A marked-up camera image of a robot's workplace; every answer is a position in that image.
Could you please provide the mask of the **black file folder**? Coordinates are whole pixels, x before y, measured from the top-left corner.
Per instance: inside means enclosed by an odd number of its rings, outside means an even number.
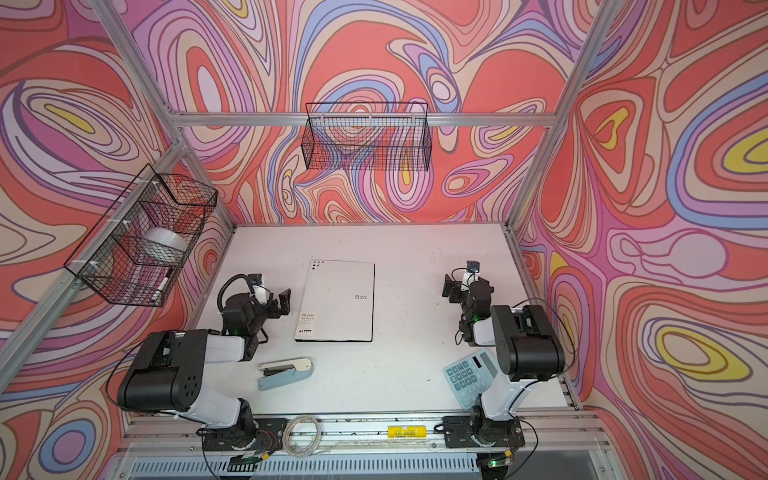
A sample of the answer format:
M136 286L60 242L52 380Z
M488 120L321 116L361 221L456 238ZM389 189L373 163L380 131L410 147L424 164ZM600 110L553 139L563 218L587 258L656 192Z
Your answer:
M310 262L294 340L373 340L376 266L371 262L313 259Z

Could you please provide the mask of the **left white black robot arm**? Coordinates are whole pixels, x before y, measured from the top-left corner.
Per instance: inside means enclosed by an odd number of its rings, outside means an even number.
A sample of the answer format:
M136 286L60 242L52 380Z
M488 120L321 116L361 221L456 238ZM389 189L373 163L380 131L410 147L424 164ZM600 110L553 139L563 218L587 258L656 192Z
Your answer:
M223 304L223 330L196 329L150 335L141 345L117 390L124 411L168 414L202 426L203 447L210 451L247 450L257 444L259 426L250 404L203 384L205 367L253 359L269 341L263 325L290 312L286 289L267 304L247 293Z

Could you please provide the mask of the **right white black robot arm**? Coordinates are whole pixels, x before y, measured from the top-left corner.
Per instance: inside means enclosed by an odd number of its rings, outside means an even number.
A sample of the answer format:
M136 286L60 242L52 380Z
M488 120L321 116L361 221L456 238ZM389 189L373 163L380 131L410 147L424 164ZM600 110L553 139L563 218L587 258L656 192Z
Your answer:
M494 288L468 268L457 280L447 274L442 296L461 306L455 342L476 350L443 369L464 415L435 426L449 449L501 448L525 444L516 416L533 388L560 376L566 356L545 309L526 304L494 305Z

